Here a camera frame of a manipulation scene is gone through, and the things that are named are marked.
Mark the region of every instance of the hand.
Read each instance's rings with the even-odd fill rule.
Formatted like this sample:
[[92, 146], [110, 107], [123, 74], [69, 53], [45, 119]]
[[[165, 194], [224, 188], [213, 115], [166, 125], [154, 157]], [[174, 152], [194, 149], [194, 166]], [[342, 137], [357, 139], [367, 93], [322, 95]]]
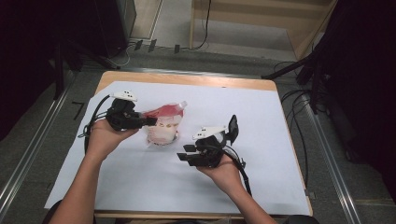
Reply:
[[106, 119], [97, 120], [93, 126], [86, 157], [103, 161], [120, 142], [137, 133], [138, 129], [115, 131]]
[[243, 189], [239, 170], [233, 161], [223, 155], [219, 165], [216, 168], [197, 167], [199, 171], [209, 176], [215, 184], [226, 194], [230, 194], [234, 189]]

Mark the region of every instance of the white plastic part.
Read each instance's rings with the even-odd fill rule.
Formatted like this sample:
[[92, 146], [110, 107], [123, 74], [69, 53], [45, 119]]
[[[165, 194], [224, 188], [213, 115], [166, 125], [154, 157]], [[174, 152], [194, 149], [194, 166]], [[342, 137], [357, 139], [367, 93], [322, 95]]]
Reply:
[[111, 93], [111, 96], [121, 100], [137, 101], [136, 96], [131, 91], [118, 91]]
[[192, 136], [193, 140], [210, 137], [216, 133], [221, 133], [227, 129], [227, 126], [222, 127], [202, 127], [201, 130]]

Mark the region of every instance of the pink object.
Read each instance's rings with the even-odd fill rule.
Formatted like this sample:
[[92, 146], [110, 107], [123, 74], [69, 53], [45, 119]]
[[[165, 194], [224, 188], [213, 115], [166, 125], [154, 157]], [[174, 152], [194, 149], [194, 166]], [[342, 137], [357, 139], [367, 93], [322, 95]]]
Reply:
[[186, 106], [187, 103], [183, 101], [143, 113], [145, 117], [157, 118], [157, 124], [148, 127], [148, 143], [163, 146], [174, 142], [178, 136], [177, 126], [183, 119]]

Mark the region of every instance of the black cable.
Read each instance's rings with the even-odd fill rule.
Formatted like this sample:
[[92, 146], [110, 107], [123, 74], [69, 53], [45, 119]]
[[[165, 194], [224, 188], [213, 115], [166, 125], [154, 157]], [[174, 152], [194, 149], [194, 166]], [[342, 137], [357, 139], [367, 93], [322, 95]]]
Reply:
[[247, 190], [247, 193], [250, 196], [252, 196], [250, 185], [248, 183], [248, 175], [245, 172], [245, 169], [242, 166], [241, 161], [239, 160], [239, 157], [238, 157], [238, 160], [237, 160], [233, 155], [231, 155], [230, 153], [228, 153], [224, 149], [221, 149], [221, 148], [218, 148], [218, 147], [212, 147], [212, 146], [209, 146], [209, 145], [204, 145], [204, 146], [199, 146], [199, 147], [201, 147], [201, 148], [205, 148], [205, 147], [213, 148], [213, 149], [218, 150], [221, 153], [225, 154], [226, 156], [228, 156], [233, 161], [233, 163], [235, 164], [236, 168], [239, 170], [239, 172], [241, 173], [242, 177], [244, 178], [244, 184], [245, 184], [245, 188]]
[[250, 184], [248, 183], [248, 175], [247, 175], [247, 173], [245, 172], [245, 169], [244, 169], [244, 167], [242, 166], [241, 162], [238, 161], [236, 158], [234, 158], [234, 157], [233, 157], [230, 153], [228, 153], [227, 151], [225, 151], [225, 150], [222, 150], [222, 151], [223, 151], [223, 153], [224, 153], [225, 155], [227, 155], [228, 157], [230, 157], [231, 160], [233, 160], [233, 163], [235, 164], [236, 168], [238, 168], [239, 172], [241, 173], [242, 177], [244, 178], [244, 183], [245, 183], [245, 188], [247, 189], [247, 193], [250, 194], [250, 196], [252, 196], [252, 195], [251, 195]]
[[281, 98], [281, 100], [280, 100], [280, 103], [283, 104], [283, 102], [284, 102], [287, 98], [291, 97], [293, 94], [295, 94], [295, 93], [297, 93], [297, 92], [304, 92], [304, 93], [306, 93], [306, 92], [310, 92], [310, 91], [311, 91], [311, 90], [288, 91], [288, 92], [286, 92], [286, 93], [282, 96], [282, 98]]
[[88, 123], [87, 126], [85, 126], [85, 131], [84, 131], [84, 135], [85, 135], [85, 140], [84, 140], [84, 151], [85, 153], [87, 153], [87, 149], [88, 149], [88, 144], [90, 143], [90, 135], [91, 135], [91, 128], [93, 126], [93, 124], [95, 123], [95, 121], [97, 120], [96, 114], [99, 110], [99, 108], [101, 107], [101, 105], [105, 102], [105, 100], [107, 100], [110, 97], [110, 95], [105, 96], [105, 98], [103, 98], [101, 100], [101, 102], [99, 103], [99, 105], [96, 107], [95, 111], [92, 114], [91, 120]]
[[301, 113], [307, 105], [309, 105], [309, 100], [302, 100], [300, 103], [302, 103], [302, 102], [305, 102], [304, 106], [301, 107], [300, 110], [299, 110], [297, 113], [293, 114], [293, 117], [291, 117], [289, 130], [291, 130], [291, 129], [293, 128], [293, 122], [294, 122], [296, 116], [297, 116], [299, 113]]
[[210, 7], [211, 6], [212, 6], [212, 0], [209, 0], [209, 7], [207, 8], [207, 14], [206, 14], [205, 38], [204, 38], [204, 41], [202, 42], [202, 44], [200, 46], [192, 48], [192, 49], [189, 49], [189, 48], [181, 48], [181, 49], [198, 50], [204, 45], [204, 43], [206, 42], [206, 39], [207, 39], [207, 33], [208, 33], [207, 25], [209, 23], [209, 14], [210, 14]]
[[[280, 64], [282, 64], [282, 63], [295, 63], [295, 62], [290, 61], [290, 62], [281, 62], [281, 63], [277, 63], [277, 64], [274, 65], [274, 67], [273, 67], [274, 73], [276, 72], [276, 68], [277, 68]], [[297, 72], [296, 72], [295, 69], [293, 70], [293, 72], [294, 72], [294, 74], [295, 74], [296, 76], [298, 76], [298, 74], [297, 74]]]
[[235, 153], [235, 156], [238, 158], [238, 160], [239, 160], [239, 155], [238, 155], [238, 153], [236, 153], [236, 151], [235, 150], [233, 150], [233, 148], [231, 148], [231, 147], [229, 147], [229, 146], [226, 146], [227, 148], [229, 148], [230, 150], [232, 150], [233, 151], [233, 153]]
[[308, 155], [307, 155], [307, 152], [306, 152], [306, 145], [305, 145], [304, 136], [303, 136], [303, 133], [301, 131], [300, 125], [299, 125], [299, 123], [297, 121], [297, 118], [295, 118], [296, 114], [295, 114], [295, 111], [294, 111], [295, 103], [297, 102], [298, 98], [302, 97], [304, 94], [305, 94], [305, 92], [301, 93], [300, 95], [298, 95], [294, 99], [292, 107], [291, 107], [291, 110], [293, 111], [293, 119], [294, 119], [294, 122], [296, 123], [297, 130], [298, 130], [298, 132], [300, 134], [301, 141], [303, 143], [304, 158], [305, 158], [305, 179], [304, 179], [304, 183], [305, 183], [305, 187], [308, 188]]
[[[301, 111], [303, 111], [303, 109], [307, 106], [307, 105], [309, 105], [309, 100], [302, 100], [302, 101], [300, 101], [298, 104], [300, 104], [300, 103], [305, 103], [304, 104], [304, 106], [296, 113], [296, 115], [298, 115]], [[292, 113], [292, 110], [289, 112], [289, 114], [286, 116], [286, 120], [288, 120], [289, 119], [289, 116], [290, 116], [290, 114]]]

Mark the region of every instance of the wire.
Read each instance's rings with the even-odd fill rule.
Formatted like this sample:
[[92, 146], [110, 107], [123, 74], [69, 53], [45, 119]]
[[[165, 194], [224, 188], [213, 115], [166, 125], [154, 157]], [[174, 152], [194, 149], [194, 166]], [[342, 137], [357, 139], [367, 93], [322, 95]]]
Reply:
[[293, 128], [293, 121], [295, 120], [295, 117], [296, 117], [299, 113], [301, 113], [307, 105], [309, 105], [309, 100], [302, 100], [302, 101], [300, 101], [300, 103], [302, 103], [302, 102], [305, 102], [304, 106], [302, 106], [302, 108], [300, 108], [300, 110], [299, 110], [297, 113], [293, 114], [293, 117], [291, 117], [290, 126], [289, 126], [289, 130], [290, 130], [290, 131], [291, 131], [291, 129]]
[[301, 93], [300, 95], [298, 95], [298, 96], [294, 99], [291, 110], [293, 111], [293, 119], [294, 119], [294, 122], [296, 123], [297, 130], [298, 130], [298, 132], [299, 132], [299, 134], [300, 134], [301, 141], [302, 141], [302, 143], [303, 143], [304, 158], [305, 158], [305, 180], [304, 180], [304, 183], [305, 183], [305, 187], [307, 188], [307, 187], [308, 187], [308, 155], [307, 155], [307, 152], [306, 152], [306, 145], [305, 145], [304, 136], [303, 136], [303, 133], [302, 133], [302, 131], [301, 131], [301, 129], [300, 129], [300, 125], [299, 125], [299, 123], [298, 123], [298, 120], [297, 120], [297, 118], [295, 118], [296, 114], [295, 114], [295, 112], [294, 112], [294, 105], [295, 105], [295, 102], [298, 100], [298, 98], [300, 98], [300, 97], [303, 96], [304, 94], [305, 94], [305, 92]]
[[181, 48], [181, 49], [198, 50], [198, 49], [200, 49], [200, 48], [204, 45], [204, 43], [205, 43], [206, 40], [207, 40], [207, 33], [208, 33], [208, 31], [207, 31], [207, 25], [208, 25], [208, 23], [209, 23], [209, 15], [210, 15], [210, 7], [211, 7], [211, 6], [212, 6], [212, 0], [209, 0], [209, 7], [207, 8], [207, 14], [206, 14], [205, 38], [204, 38], [204, 41], [202, 42], [202, 44], [201, 44], [200, 46], [195, 47], [195, 48], [192, 48], [192, 49], [189, 49], [189, 48]]
[[107, 95], [107, 96], [105, 96], [105, 98], [103, 98], [101, 100], [101, 102], [99, 102], [99, 105], [93, 111], [90, 122], [85, 126], [85, 130], [84, 130], [84, 136], [85, 136], [84, 151], [85, 151], [85, 153], [87, 153], [88, 144], [90, 143], [91, 128], [92, 128], [93, 124], [95, 123], [95, 121], [97, 120], [96, 114], [98, 113], [99, 108], [102, 106], [102, 104], [105, 102], [105, 100], [107, 100], [109, 97], [110, 97], [110, 95]]
[[238, 157], [238, 159], [236, 159], [233, 155], [228, 153], [226, 150], [218, 148], [218, 147], [212, 147], [212, 146], [209, 146], [209, 145], [204, 145], [204, 146], [200, 146], [200, 147], [209, 147], [209, 148], [215, 149], [217, 151], [220, 151], [221, 153], [223, 153], [226, 156], [228, 156], [233, 161], [233, 163], [235, 164], [236, 168], [238, 168], [239, 172], [241, 173], [242, 177], [244, 178], [244, 183], [245, 183], [245, 188], [247, 189], [247, 193], [250, 194], [250, 196], [252, 196], [251, 189], [250, 189], [250, 184], [248, 183], [248, 175], [245, 172], [244, 166], [242, 165], [241, 161], [239, 160], [239, 157], [237, 156], [236, 152], [231, 147], [226, 146], [226, 147], [228, 147], [229, 149], [231, 149], [232, 151], [235, 152], [235, 155]]
[[229, 148], [230, 150], [232, 150], [233, 151], [233, 153], [235, 153], [235, 156], [238, 158], [238, 160], [239, 160], [239, 155], [238, 155], [238, 153], [236, 153], [236, 151], [235, 150], [233, 150], [233, 148], [231, 148], [231, 147], [229, 147], [229, 146], [226, 146], [227, 148]]
[[[281, 65], [282, 63], [295, 63], [295, 62], [290, 61], [290, 62], [281, 62], [281, 63], [277, 63], [276, 65], [274, 65], [274, 68], [273, 68], [273, 69], [274, 69], [274, 73], [277, 72], [277, 71], [276, 71], [276, 68], [277, 68], [279, 65]], [[293, 72], [294, 72], [294, 74], [295, 74], [296, 76], [298, 76], [298, 74], [297, 74], [297, 72], [296, 72], [295, 69], [293, 70]]]
[[295, 94], [295, 93], [297, 93], [297, 92], [310, 92], [311, 90], [296, 90], [296, 91], [288, 91], [288, 92], [286, 92], [283, 96], [282, 96], [282, 98], [281, 98], [281, 100], [280, 100], [280, 103], [281, 104], [283, 104], [283, 102], [286, 100], [286, 99], [288, 99], [289, 97], [291, 97], [293, 94]]
[[128, 49], [129, 48], [131, 48], [131, 47], [133, 47], [134, 46], [134, 44], [132, 44], [132, 45], [130, 45], [130, 46], [128, 46], [127, 48], [126, 48], [126, 50], [125, 50], [125, 54], [126, 54], [126, 56], [128, 57], [128, 60], [126, 61], [126, 63], [122, 63], [122, 64], [119, 64], [119, 63], [114, 63], [113, 61], [111, 61], [110, 59], [108, 59], [108, 58], [106, 58], [106, 60], [108, 60], [109, 62], [111, 62], [112, 64], [114, 64], [114, 65], [116, 65], [116, 66], [119, 66], [119, 67], [121, 67], [121, 66], [124, 66], [124, 65], [126, 65], [126, 64], [128, 64], [129, 63], [129, 61], [131, 61], [131, 57], [129, 56], [129, 53], [128, 53]]
[[[303, 103], [303, 102], [305, 102], [303, 108], [305, 108], [307, 105], [309, 105], [309, 100], [302, 100], [302, 101], [300, 101], [298, 104]], [[303, 108], [300, 109], [300, 110], [296, 113], [296, 115], [298, 115], [301, 111], [303, 111]], [[292, 112], [292, 110], [291, 110], [291, 111], [289, 112], [289, 114], [286, 116], [286, 120], [289, 119], [289, 116], [290, 116], [291, 112]]]

